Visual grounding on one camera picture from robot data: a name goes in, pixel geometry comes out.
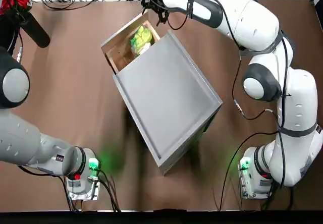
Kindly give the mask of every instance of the gray robot arm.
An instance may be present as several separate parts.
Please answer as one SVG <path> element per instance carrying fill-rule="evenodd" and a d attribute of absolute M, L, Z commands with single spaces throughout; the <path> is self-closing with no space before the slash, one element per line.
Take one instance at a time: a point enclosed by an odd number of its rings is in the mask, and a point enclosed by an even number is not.
<path fill-rule="evenodd" d="M 74 199 L 91 199 L 99 185 L 89 169 L 89 161 L 96 160 L 94 153 L 41 133 L 10 111 L 25 101 L 29 88 L 27 71 L 0 47 L 0 161 L 65 176 Z"/>

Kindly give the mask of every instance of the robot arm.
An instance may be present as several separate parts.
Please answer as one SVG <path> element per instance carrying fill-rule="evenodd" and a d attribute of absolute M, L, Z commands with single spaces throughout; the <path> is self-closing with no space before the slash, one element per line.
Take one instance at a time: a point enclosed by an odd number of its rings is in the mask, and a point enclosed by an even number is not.
<path fill-rule="evenodd" d="M 306 173 L 323 143 L 316 123 L 317 89 L 313 76 L 290 67 L 293 49 L 280 32 L 277 17 L 253 0 L 218 0 L 225 10 L 234 38 L 245 53 L 253 56 L 243 76 L 245 92 L 261 101 L 277 100 L 279 129 L 285 150 L 285 186 L 294 186 Z M 221 6 L 213 0 L 163 0 L 171 12 L 182 12 L 232 38 Z M 285 123 L 282 119 L 282 91 L 287 78 Z M 279 135 L 260 148 L 248 148 L 239 161 L 244 198 L 267 198 L 272 178 L 280 183 L 283 176 Z"/>
<path fill-rule="evenodd" d="M 91 179 L 94 174 L 89 169 L 95 159 L 90 149 L 47 136 L 10 111 L 25 101 L 29 88 L 27 71 L 0 47 L 0 161 L 66 176 L 73 199 L 98 195 L 99 183 Z"/>

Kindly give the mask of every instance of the box lid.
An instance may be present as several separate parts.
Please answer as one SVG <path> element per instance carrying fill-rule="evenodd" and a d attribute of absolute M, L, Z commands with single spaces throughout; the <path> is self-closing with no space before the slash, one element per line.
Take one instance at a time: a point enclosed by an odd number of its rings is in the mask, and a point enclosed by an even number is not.
<path fill-rule="evenodd" d="M 222 104 L 171 31 L 114 80 L 158 166 Z"/>

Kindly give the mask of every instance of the green led light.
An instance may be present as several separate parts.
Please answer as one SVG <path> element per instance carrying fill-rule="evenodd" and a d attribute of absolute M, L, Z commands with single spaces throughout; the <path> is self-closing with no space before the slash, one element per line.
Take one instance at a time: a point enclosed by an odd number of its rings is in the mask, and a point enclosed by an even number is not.
<path fill-rule="evenodd" d="M 250 157 L 243 157 L 241 160 L 240 160 L 240 165 L 241 165 L 241 168 L 243 169 L 247 169 L 249 168 L 250 166 Z"/>
<path fill-rule="evenodd" d="M 99 161 L 96 158 L 89 159 L 89 169 L 98 170 L 99 169 Z"/>

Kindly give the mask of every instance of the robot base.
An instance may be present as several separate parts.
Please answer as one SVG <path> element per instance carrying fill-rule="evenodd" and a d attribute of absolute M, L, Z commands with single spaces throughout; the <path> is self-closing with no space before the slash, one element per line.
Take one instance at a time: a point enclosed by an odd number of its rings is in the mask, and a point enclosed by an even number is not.
<path fill-rule="evenodd" d="M 100 191 L 100 182 L 93 182 L 91 190 L 86 194 L 76 194 L 69 192 L 71 200 L 98 200 Z"/>
<path fill-rule="evenodd" d="M 254 151 L 255 147 L 248 148 L 243 158 L 238 161 L 241 196 L 244 199 L 267 199 L 272 180 L 262 177 L 255 169 Z"/>
<path fill-rule="evenodd" d="M 72 200 L 97 200 L 99 195 L 100 182 L 89 179 L 93 171 L 89 169 L 89 159 L 95 158 L 94 152 L 89 148 L 84 148 L 86 163 L 80 180 L 70 180 L 65 177 L 67 190 Z"/>

